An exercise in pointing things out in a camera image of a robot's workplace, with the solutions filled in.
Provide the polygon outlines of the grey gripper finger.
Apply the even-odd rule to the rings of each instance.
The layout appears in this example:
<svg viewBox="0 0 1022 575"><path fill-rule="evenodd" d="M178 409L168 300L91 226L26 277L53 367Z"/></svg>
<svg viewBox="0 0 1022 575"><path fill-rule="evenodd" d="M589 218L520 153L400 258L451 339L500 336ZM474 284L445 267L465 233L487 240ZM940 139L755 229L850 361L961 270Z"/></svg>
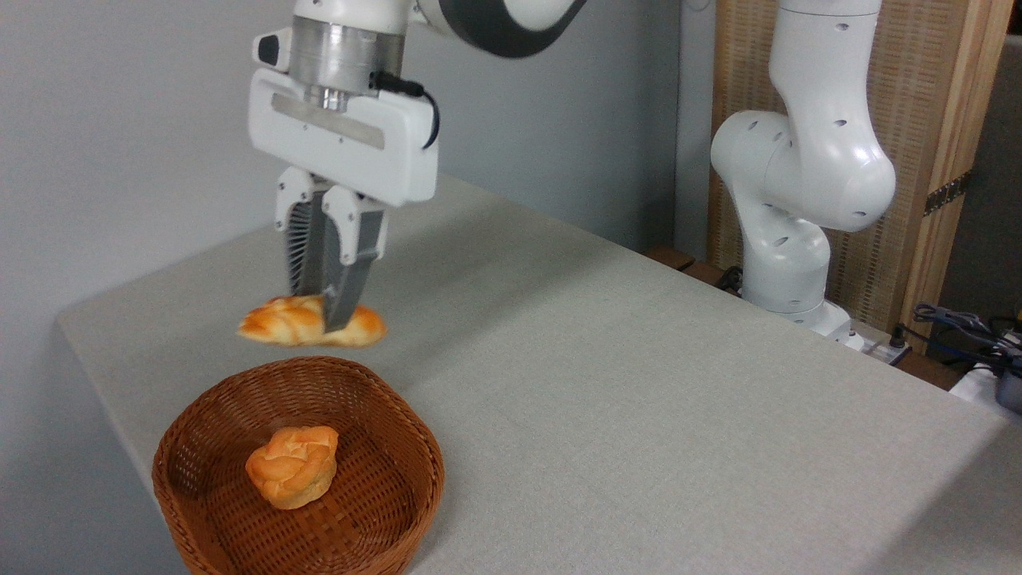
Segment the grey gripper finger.
<svg viewBox="0 0 1022 575"><path fill-rule="evenodd" d="M323 196L323 319L326 331L345 328L360 303L371 266L381 255L386 209L343 186Z"/></svg>
<svg viewBox="0 0 1022 575"><path fill-rule="evenodd" d="M323 290L323 196L327 182L299 167L288 167L277 183L276 228L283 232L291 294Z"/></svg>

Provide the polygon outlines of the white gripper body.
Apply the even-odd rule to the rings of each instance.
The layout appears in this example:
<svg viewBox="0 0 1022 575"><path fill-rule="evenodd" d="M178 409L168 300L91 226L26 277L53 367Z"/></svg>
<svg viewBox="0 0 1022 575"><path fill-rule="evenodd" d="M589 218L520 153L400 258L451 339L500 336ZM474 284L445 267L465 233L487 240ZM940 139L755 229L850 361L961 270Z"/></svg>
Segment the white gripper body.
<svg viewBox="0 0 1022 575"><path fill-rule="evenodd" d="M402 79L405 38L357 28L256 37L248 133L260 152L402 206L438 178L437 102Z"/></svg>

